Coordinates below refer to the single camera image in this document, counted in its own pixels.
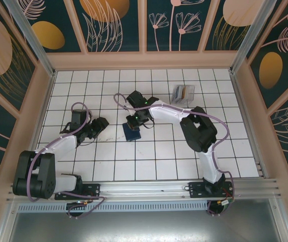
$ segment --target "tile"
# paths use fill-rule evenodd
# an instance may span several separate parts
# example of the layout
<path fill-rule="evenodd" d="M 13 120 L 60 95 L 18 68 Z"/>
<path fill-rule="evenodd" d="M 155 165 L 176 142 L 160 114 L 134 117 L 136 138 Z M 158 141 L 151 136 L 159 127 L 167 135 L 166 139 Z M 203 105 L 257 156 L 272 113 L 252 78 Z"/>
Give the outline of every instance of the tile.
<path fill-rule="evenodd" d="M 65 110 L 68 97 L 51 97 L 47 110 Z"/>
<path fill-rule="evenodd" d="M 152 70 L 153 81 L 167 81 L 166 70 Z"/>
<path fill-rule="evenodd" d="M 102 83 L 88 83 L 85 95 L 101 95 Z"/>
<path fill-rule="evenodd" d="M 119 93 L 129 95 L 133 91 L 135 91 L 135 82 L 119 82 Z"/>
<path fill-rule="evenodd" d="M 62 125 L 64 111 L 48 111 L 45 120 L 45 126 Z"/>
<path fill-rule="evenodd" d="M 177 179 L 178 176 L 175 160 L 157 160 L 156 173 L 158 180 Z"/>
<path fill-rule="evenodd" d="M 135 161 L 122 160 L 116 161 L 114 170 L 114 180 L 134 180 L 135 179 Z"/>
<path fill-rule="evenodd" d="M 115 142 L 116 141 L 116 125 L 108 125 L 98 136 L 98 142 Z"/>
<path fill-rule="evenodd" d="M 247 132 L 244 123 L 229 123 L 230 136 L 232 139 L 247 139 Z"/>
<path fill-rule="evenodd" d="M 76 153 L 76 149 L 72 149 L 58 161 L 74 161 L 75 153 Z"/>
<path fill-rule="evenodd" d="M 200 79 L 197 69 L 183 69 L 183 76 L 185 81 L 196 81 Z"/>
<path fill-rule="evenodd" d="M 222 107 L 208 107 L 206 109 L 206 113 L 208 115 L 217 117 L 218 119 L 220 119 L 221 121 L 225 122 L 225 116 L 224 116 L 224 112 L 223 112 L 223 108 Z M 211 121 L 213 123 L 218 123 L 218 121 L 211 119 Z"/>
<path fill-rule="evenodd" d="M 154 129 L 147 129 L 144 126 L 139 127 L 141 139 L 137 141 L 154 141 Z"/>
<path fill-rule="evenodd" d="M 168 69 L 167 78 L 169 81 L 182 81 L 183 80 L 182 69 Z"/>
<path fill-rule="evenodd" d="M 173 125 L 174 140 L 185 140 L 183 130 L 180 124 Z"/>
<path fill-rule="evenodd" d="M 100 109 L 101 96 L 85 96 L 84 104 L 87 105 L 89 110 Z"/>
<path fill-rule="evenodd" d="M 198 179 L 195 159 L 176 160 L 179 179 Z"/>
<path fill-rule="evenodd" d="M 101 110 L 100 117 L 104 117 L 109 125 L 116 125 L 117 124 L 117 110 Z"/>
<path fill-rule="evenodd" d="M 234 157 L 234 150 L 230 140 L 225 140 L 215 148 L 218 158 L 231 158 Z"/>
<path fill-rule="evenodd" d="M 242 122 L 243 118 L 238 107 L 224 107 L 224 114 L 228 123 Z"/>
<path fill-rule="evenodd" d="M 70 83 L 55 83 L 52 96 L 67 96 L 69 94 Z"/>
<path fill-rule="evenodd" d="M 74 104 L 74 103 L 76 103 L 76 102 L 82 102 L 82 103 L 84 103 L 84 96 L 69 96 L 68 97 L 68 101 L 67 101 L 67 105 L 66 105 L 66 110 L 71 110 L 71 108 L 72 108 L 72 105 Z M 83 109 L 84 107 L 83 107 L 83 105 L 81 105 L 81 104 L 76 104 L 74 107 L 73 107 L 73 109 Z"/>
<path fill-rule="evenodd" d="M 114 142 L 97 143 L 95 160 L 114 160 L 115 146 Z"/>
<path fill-rule="evenodd" d="M 202 93 L 201 82 L 200 81 L 185 81 L 185 85 L 194 86 L 194 93 Z"/>
<path fill-rule="evenodd" d="M 60 71 L 57 72 L 55 83 L 70 83 L 73 71 Z"/>
<path fill-rule="evenodd" d="M 169 104 L 169 94 L 155 94 L 154 97 L 158 98 L 159 100 L 163 101 L 164 103 Z"/>
<path fill-rule="evenodd" d="M 124 128 L 122 125 L 117 125 L 117 142 L 124 142 L 126 141 Z"/>
<path fill-rule="evenodd" d="M 173 141 L 156 141 L 156 159 L 175 159 Z"/>
<path fill-rule="evenodd" d="M 93 181 L 113 180 L 114 161 L 95 161 Z"/>
<path fill-rule="evenodd" d="M 130 113 L 127 110 L 124 109 L 118 109 L 118 125 L 122 125 L 124 123 L 127 123 L 126 117 L 130 115 Z"/>
<path fill-rule="evenodd" d="M 188 104 L 189 107 L 204 107 L 204 100 L 202 94 L 194 94 L 193 101 Z"/>
<path fill-rule="evenodd" d="M 196 164 L 198 166 L 198 175 L 199 175 L 199 179 L 203 178 L 203 168 L 202 168 L 202 164 L 200 159 L 196 159 Z"/>
<path fill-rule="evenodd" d="M 154 160 L 136 160 L 136 180 L 155 180 L 156 166 Z"/>
<path fill-rule="evenodd" d="M 79 161 L 74 163 L 73 174 L 80 175 L 83 182 L 91 182 L 93 176 L 93 161 Z"/>
<path fill-rule="evenodd" d="M 186 141 L 175 141 L 176 159 L 195 159 L 194 150 L 186 143 Z"/>
<path fill-rule="evenodd" d="M 89 71 L 73 71 L 72 82 L 87 82 Z"/>
<path fill-rule="evenodd" d="M 217 81 L 220 93 L 234 93 L 234 87 L 231 81 Z"/>
<path fill-rule="evenodd" d="M 63 161 L 55 163 L 55 172 L 57 174 L 72 174 L 73 173 L 73 161 Z"/>
<path fill-rule="evenodd" d="M 94 155 L 96 150 L 96 143 L 82 143 L 77 148 L 77 154 L 75 161 L 94 161 Z"/>
<path fill-rule="evenodd" d="M 136 82 L 151 81 L 151 70 L 136 70 Z"/>
<path fill-rule="evenodd" d="M 219 94 L 203 94 L 206 107 L 222 107 Z"/>
<path fill-rule="evenodd" d="M 237 158 L 241 177 L 259 177 L 254 158 Z"/>
<path fill-rule="evenodd" d="M 155 159 L 154 142 L 136 142 L 136 160 Z"/>
<path fill-rule="evenodd" d="M 136 91 L 139 91 L 141 94 L 152 94 L 152 83 L 151 82 L 136 82 Z"/>
<path fill-rule="evenodd" d="M 59 136 L 60 131 L 61 131 L 61 125 L 60 126 L 45 126 L 45 127 L 43 127 L 40 142 L 41 143 L 49 143 L 49 142 L 55 140 Z"/>
<path fill-rule="evenodd" d="M 136 80 L 135 70 L 121 70 L 120 81 L 121 82 L 134 82 Z"/>
<path fill-rule="evenodd" d="M 174 91 L 174 88 L 178 87 L 178 85 L 184 85 L 184 81 L 172 81 L 168 82 L 168 90 L 169 93 L 172 94 Z"/>
<path fill-rule="evenodd" d="M 168 83 L 167 82 L 153 82 L 153 94 L 167 94 Z"/>
<path fill-rule="evenodd" d="M 240 177 L 235 158 L 219 158 L 218 166 L 220 170 L 230 171 L 233 178 Z M 225 173 L 224 176 L 230 178 L 228 173 Z"/>
<path fill-rule="evenodd" d="M 226 128 L 225 128 L 222 124 L 220 124 L 220 123 L 214 123 L 214 126 L 215 126 L 216 130 L 218 131 L 218 133 L 217 133 L 217 135 L 216 135 L 216 138 L 217 138 L 218 140 L 223 139 L 223 138 L 226 136 L 226 133 L 227 133 Z"/>
<path fill-rule="evenodd" d="M 236 157 L 253 157 L 249 140 L 232 140 Z"/>
<path fill-rule="evenodd" d="M 155 125 L 155 140 L 173 140 L 173 128 L 172 125 Z"/>
<path fill-rule="evenodd" d="M 104 71 L 89 71 L 88 82 L 103 82 Z"/>
<path fill-rule="evenodd" d="M 103 95 L 115 95 L 119 92 L 118 82 L 104 82 L 102 86 Z"/>
<path fill-rule="evenodd" d="M 213 69 L 217 80 L 230 80 L 228 69 Z"/>
<path fill-rule="evenodd" d="M 218 93 L 218 86 L 216 81 L 204 81 L 201 82 L 202 92 L 203 93 Z"/>
<path fill-rule="evenodd" d="M 101 109 L 117 109 L 117 104 L 113 99 L 113 95 L 101 97 Z"/>
<path fill-rule="evenodd" d="M 238 107 L 236 95 L 234 93 L 220 93 L 223 107 Z"/>
<path fill-rule="evenodd" d="M 119 70 L 104 71 L 104 82 L 119 82 Z"/>
<path fill-rule="evenodd" d="M 135 142 L 117 142 L 116 160 L 134 160 Z"/>
<path fill-rule="evenodd" d="M 213 69 L 199 69 L 201 81 L 215 80 Z"/>
<path fill-rule="evenodd" d="M 69 96 L 84 96 L 86 83 L 71 83 Z"/>

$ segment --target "gray floor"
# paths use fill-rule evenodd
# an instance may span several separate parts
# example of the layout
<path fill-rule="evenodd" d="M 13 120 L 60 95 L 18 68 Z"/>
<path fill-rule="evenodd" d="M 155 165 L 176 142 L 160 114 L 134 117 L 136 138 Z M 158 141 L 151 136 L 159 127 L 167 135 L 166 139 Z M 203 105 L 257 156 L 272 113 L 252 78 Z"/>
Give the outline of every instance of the gray floor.
<path fill-rule="evenodd" d="M 11 242 L 280 241 L 269 203 L 236 201 L 221 217 L 205 211 L 93 213 L 80 220 L 65 214 L 22 213 Z"/>

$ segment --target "small box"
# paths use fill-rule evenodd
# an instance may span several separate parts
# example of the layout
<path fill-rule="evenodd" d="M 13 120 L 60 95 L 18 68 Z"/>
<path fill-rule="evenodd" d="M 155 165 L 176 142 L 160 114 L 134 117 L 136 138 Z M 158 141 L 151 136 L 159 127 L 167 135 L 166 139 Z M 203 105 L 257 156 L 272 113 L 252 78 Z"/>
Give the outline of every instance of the small box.
<path fill-rule="evenodd" d="M 190 104 L 194 100 L 194 85 L 176 85 L 173 89 L 171 104 Z"/>

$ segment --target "white tiled floor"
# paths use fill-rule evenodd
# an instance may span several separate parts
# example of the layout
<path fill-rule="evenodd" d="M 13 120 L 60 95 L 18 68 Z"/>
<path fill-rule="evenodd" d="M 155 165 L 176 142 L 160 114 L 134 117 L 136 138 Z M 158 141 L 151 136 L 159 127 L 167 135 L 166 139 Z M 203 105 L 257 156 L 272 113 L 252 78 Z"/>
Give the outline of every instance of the white tiled floor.
<path fill-rule="evenodd" d="M 84 102 L 93 118 L 105 117 L 110 125 L 96 142 L 80 146 L 58 162 L 64 173 L 84 181 L 164 180 L 203 177 L 197 154 L 187 145 L 180 125 L 156 121 L 154 128 L 140 127 L 141 139 L 126 142 L 122 124 L 129 114 L 113 100 L 117 92 L 129 95 L 135 89 L 147 99 L 152 95 L 170 102 L 175 85 L 194 85 L 194 101 L 210 115 L 225 121 L 231 131 L 217 148 L 219 167 L 234 177 L 258 177 L 247 132 L 226 69 L 113 70 L 59 72 L 48 105 L 39 145 L 55 139 L 71 119 L 71 105 Z M 217 137 L 225 128 L 214 122 Z"/>

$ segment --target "enclosure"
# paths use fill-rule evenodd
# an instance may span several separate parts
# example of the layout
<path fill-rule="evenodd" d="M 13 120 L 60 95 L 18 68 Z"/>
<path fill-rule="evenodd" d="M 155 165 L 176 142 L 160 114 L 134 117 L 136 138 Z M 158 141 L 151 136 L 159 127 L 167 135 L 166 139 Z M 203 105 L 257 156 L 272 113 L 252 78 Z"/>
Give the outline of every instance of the enclosure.
<path fill-rule="evenodd" d="M 129 111 L 114 95 L 170 104 L 177 85 L 195 87 L 179 107 L 202 107 L 230 131 L 216 153 L 236 202 L 220 218 L 185 190 L 203 169 L 180 125 L 155 120 L 125 138 Z M 66 201 L 12 189 L 21 152 L 56 139 L 76 102 L 109 122 L 55 164 L 100 184 L 106 200 L 86 222 L 69 220 Z M 44 241 L 288 241 L 288 0 L 0 0 L 0 241 L 40 231 Z"/>

